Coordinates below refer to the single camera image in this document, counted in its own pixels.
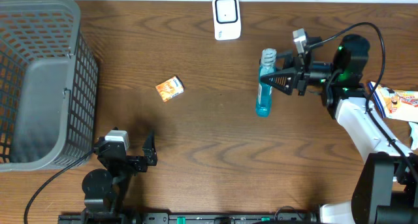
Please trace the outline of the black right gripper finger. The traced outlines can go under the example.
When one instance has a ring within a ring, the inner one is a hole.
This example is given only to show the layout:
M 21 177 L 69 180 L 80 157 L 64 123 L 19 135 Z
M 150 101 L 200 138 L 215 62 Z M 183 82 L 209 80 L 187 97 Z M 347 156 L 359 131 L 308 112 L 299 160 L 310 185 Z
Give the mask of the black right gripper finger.
M 295 66 L 295 59 L 297 57 L 293 55 L 293 51 L 292 50 L 288 50 L 285 52 L 281 52 L 281 53 L 277 53 L 276 54 L 276 60 L 282 60 L 283 63 L 280 67 L 280 69 L 289 69 L 289 68 L 293 68 Z
M 272 72 L 260 77 L 260 81 L 286 95 L 292 95 L 298 71 L 292 67 Z

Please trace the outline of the teal mouthwash bottle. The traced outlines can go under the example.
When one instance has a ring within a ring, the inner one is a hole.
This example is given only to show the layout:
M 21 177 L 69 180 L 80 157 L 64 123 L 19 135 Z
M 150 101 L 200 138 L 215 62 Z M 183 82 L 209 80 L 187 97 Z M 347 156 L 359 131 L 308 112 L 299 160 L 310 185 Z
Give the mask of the teal mouthwash bottle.
M 262 51 L 259 67 L 259 87 L 255 111 L 259 117 L 268 117 L 272 105 L 272 87 L 261 82 L 261 77 L 276 71 L 277 51 L 267 48 Z

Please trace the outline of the orange small box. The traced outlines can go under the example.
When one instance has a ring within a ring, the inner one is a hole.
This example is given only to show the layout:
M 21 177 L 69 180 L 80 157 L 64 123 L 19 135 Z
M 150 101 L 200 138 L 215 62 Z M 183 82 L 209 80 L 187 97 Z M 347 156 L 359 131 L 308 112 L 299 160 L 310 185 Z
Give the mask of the orange small box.
M 155 88 L 163 102 L 167 102 L 184 92 L 184 86 L 177 76 L 158 84 Z

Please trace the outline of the yellow snack bag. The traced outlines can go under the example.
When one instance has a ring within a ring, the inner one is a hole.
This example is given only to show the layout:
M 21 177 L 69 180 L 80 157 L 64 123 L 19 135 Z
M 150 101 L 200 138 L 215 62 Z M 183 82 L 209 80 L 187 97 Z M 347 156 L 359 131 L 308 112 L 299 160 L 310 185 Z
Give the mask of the yellow snack bag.
M 417 123 L 417 91 L 405 91 L 378 85 L 373 93 L 383 118 Z

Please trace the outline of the light teal pouch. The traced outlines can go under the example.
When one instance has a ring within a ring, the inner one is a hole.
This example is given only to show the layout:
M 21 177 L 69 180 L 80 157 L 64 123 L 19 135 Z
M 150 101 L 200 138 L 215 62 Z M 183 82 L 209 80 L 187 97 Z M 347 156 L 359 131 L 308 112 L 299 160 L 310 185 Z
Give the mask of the light teal pouch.
M 410 137 L 412 139 L 411 150 L 416 150 L 418 148 L 418 124 L 409 122 L 409 126 L 411 127 Z

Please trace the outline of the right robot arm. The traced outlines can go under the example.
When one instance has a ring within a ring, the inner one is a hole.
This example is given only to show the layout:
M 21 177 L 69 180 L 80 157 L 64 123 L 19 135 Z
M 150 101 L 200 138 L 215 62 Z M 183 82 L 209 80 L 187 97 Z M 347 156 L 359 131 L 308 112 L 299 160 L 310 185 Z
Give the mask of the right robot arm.
M 304 30 L 293 33 L 298 54 L 263 50 L 257 104 L 269 107 L 266 96 L 277 89 L 303 95 L 308 86 L 321 86 L 323 105 L 359 151 L 364 167 L 351 200 L 320 206 L 320 223 L 416 223 L 417 155 L 385 125 L 361 84 L 369 42 L 346 35 L 330 63 L 314 61 L 319 37 Z

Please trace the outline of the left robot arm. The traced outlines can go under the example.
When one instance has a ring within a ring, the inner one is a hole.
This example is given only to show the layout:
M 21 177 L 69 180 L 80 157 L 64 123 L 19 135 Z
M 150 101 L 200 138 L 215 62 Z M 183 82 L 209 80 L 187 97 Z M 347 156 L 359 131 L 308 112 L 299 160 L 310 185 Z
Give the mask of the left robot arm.
M 131 178 L 157 164 L 155 135 L 150 132 L 142 146 L 143 155 L 127 155 L 127 131 L 114 128 L 93 149 L 103 168 L 89 172 L 82 182 L 85 210 L 82 223 L 141 223 L 134 210 L 123 208 Z

